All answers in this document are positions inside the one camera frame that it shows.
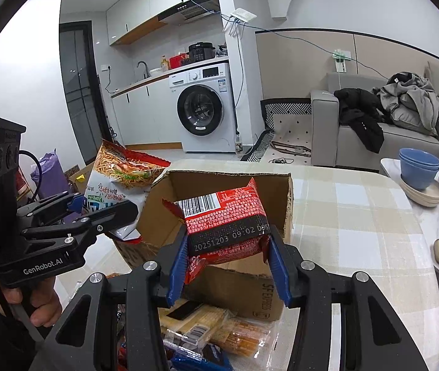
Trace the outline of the person's left hand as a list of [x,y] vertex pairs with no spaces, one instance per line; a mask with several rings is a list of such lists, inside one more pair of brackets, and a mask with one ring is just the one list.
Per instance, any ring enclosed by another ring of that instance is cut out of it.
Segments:
[[55,277],[39,281],[29,294],[30,304],[35,308],[30,320],[34,326],[53,326],[62,314],[62,305],[54,289]]

